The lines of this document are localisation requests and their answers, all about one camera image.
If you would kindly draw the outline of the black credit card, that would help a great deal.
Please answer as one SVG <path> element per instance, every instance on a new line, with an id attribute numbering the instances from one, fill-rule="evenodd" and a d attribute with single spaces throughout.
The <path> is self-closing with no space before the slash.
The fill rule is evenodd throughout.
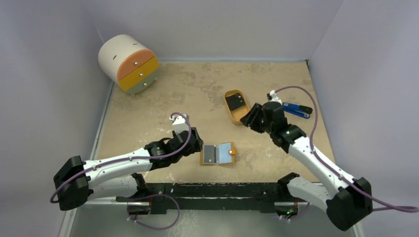
<path id="1" fill-rule="evenodd" d="M 216 163 L 216 146 L 204 145 L 203 146 L 203 164 Z"/>

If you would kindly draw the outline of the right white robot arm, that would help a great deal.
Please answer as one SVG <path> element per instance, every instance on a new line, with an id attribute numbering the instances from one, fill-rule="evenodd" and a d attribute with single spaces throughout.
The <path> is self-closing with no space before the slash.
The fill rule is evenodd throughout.
<path id="1" fill-rule="evenodd" d="M 296 173 L 290 173 L 278 180 L 277 194 L 280 199 L 289 201 L 294 197 L 307 201 L 325 211 L 329 220 L 341 231 L 349 230 L 372 213 L 372 200 L 361 193 L 370 195 L 371 184 L 365 178 L 354 178 L 311 147 L 306 133 L 288 123 L 280 103 L 255 104 L 240 121 L 253 131 L 268 133 L 276 146 L 296 158 L 321 183 L 316 185 Z"/>

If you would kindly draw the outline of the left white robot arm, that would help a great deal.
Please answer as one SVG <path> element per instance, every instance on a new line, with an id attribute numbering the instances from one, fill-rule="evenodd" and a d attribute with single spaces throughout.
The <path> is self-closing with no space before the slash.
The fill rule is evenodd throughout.
<path id="1" fill-rule="evenodd" d="M 147 197 L 141 172 L 166 168 L 182 157 L 200 152 L 202 146 L 202 139 L 192 127 L 191 131 L 175 133 L 172 138 L 113 158 L 83 161 L 80 156 L 71 157 L 53 177 L 56 191 L 50 202 L 58 203 L 62 211 L 97 198 L 122 197 L 141 202 Z"/>

